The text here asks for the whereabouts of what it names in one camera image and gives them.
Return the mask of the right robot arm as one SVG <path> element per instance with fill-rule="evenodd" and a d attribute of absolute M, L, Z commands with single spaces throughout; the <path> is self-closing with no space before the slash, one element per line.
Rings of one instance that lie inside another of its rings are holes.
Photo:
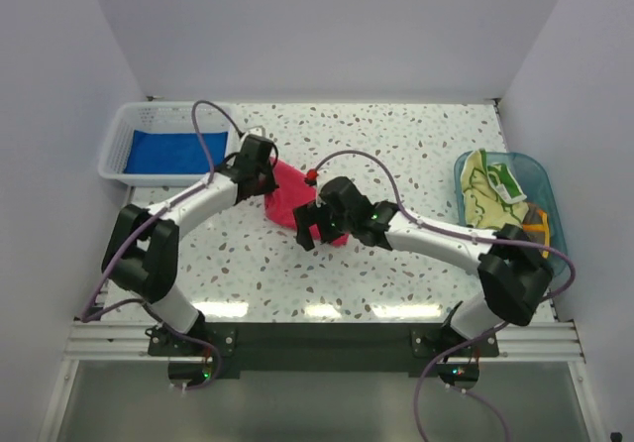
<path fill-rule="evenodd" d="M 304 250 L 314 247 L 313 230 L 324 243 L 350 235 L 367 247 L 423 255 L 477 276 L 480 293 L 458 303 L 438 329 L 424 336 L 435 353 L 460 356 L 476 337 L 500 324 L 529 325 L 554 276 L 518 227 L 476 234 L 457 225 L 423 223 L 394 202 L 370 201 L 343 176 L 320 184 L 315 199 L 292 214 L 296 241 Z"/>

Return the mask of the pink towel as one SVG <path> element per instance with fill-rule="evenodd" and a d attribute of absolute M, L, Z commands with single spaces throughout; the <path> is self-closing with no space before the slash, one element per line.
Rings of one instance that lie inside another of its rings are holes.
<path fill-rule="evenodd" d="M 322 241 L 317 238 L 316 229 L 311 229 L 314 243 L 319 240 L 333 247 L 344 247 L 348 243 L 349 235 L 335 228 L 329 208 L 320 203 L 316 189 L 305 183 L 305 174 L 302 171 L 278 161 L 273 173 L 277 190 L 264 196 L 264 214 L 268 220 L 280 227 L 294 230 L 296 237 L 293 210 L 306 203 L 315 202 L 320 207 L 324 223 L 322 224 Z"/>

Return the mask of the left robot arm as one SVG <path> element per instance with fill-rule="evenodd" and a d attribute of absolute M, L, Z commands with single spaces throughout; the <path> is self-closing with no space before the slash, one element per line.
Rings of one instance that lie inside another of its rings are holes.
<path fill-rule="evenodd" d="M 212 216 L 276 190 L 271 140 L 248 134 L 240 149 L 200 180 L 162 203 L 123 207 L 102 262 L 102 280 L 128 291 L 131 298 L 84 316 L 84 322 L 126 304 L 139 304 L 165 327 L 183 355 L 233 354 L 235 336 L 217 336 L 205 317 L 177 287 L 179 242 Z"/>

